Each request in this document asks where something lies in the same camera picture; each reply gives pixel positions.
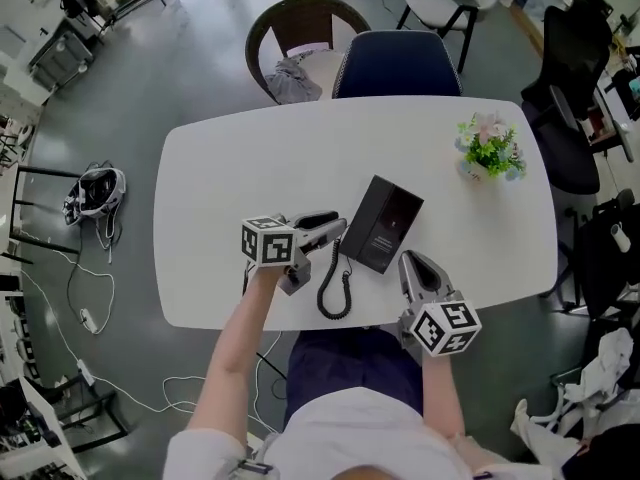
coiled phone cord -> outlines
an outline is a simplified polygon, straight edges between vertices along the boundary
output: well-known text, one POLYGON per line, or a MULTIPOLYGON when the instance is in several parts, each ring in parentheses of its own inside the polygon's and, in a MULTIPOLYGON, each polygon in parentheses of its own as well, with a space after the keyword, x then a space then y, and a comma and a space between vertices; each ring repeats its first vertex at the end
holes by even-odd
POLYGON ((333 242, 333 252, 331 255, 331 265, 329 265, 329 271, 322 281, 320 288, 318 288, 318 309, 329 320, 340 320, 347 316, 351 312, 351 287, 349 285, 349 278, 352 274, 351 263, 349 263, 349 270, 345 270, 342 273, 342 287, 344 289, 344 309, 340 313, 331 313, 324 307, 324 292, 331 282, 331 278, 338 267, 338 255, 340 254, 340 238, 333 242))

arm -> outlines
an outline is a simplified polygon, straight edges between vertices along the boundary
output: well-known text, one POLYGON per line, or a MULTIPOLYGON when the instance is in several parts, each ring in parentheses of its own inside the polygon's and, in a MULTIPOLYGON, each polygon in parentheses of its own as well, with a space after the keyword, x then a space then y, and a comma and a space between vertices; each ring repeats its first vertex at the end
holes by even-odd
POLYGON ((445 439, 464 434, 464 419, 449 356, 423 354, 422 392, 425 425, 445 439))
POLYGON ((212 428, 247 439, 249 374, 281 268, 260 268, 225 325, 213 351, 188 428, 212 428))
POLYGON ((462 408, 449 356, 430 357, 424 354, 422 388, 425 425, 447 439, 474 474, 491 465, 509 462, 464 435, 462 408))

white shirt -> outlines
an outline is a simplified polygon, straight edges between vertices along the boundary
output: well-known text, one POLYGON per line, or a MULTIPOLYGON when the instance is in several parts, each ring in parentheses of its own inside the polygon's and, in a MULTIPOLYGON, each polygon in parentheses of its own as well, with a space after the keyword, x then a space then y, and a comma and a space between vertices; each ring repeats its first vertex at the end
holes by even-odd
MULTIPOLYGON (((277 469, 281 480, 329 480, 363 465, 402 480, 473 477, 453 446, 426 427, 420 414, 362 387, 304 405, 281 435, 265 442, 265 448, 260 462, 277 469)), ((224 432, 185 430, 169 443, 164 480, 229 478, 244 458, 245 447, 224 432)), ((504 480, 551 480, 542 466, 508 463, 496 466, 493 472, 494 478, 504 480)))

power adapter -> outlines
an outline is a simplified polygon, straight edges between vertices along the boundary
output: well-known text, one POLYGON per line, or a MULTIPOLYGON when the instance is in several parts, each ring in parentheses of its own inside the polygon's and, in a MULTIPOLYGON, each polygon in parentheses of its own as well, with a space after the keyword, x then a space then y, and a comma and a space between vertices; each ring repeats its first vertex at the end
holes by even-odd
POLYGON ((98 326, 93 321, 91 317, 91 313, 87 308, 82 308, 80 310, 80 319, 82 320, 82 324, 89 330, 89 332, 95 334, 98 332, 98 326))

gray cloth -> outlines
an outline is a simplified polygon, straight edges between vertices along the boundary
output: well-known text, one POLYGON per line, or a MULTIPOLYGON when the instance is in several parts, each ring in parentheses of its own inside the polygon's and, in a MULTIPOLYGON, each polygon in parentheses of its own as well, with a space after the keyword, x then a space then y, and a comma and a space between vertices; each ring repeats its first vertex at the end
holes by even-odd
POLYGON ((276 64, 276 72, 265 76, 269 91, 280 105, 316 101, 322 88, 312 82, 304 69, 292 59, 282 59, 276 64))

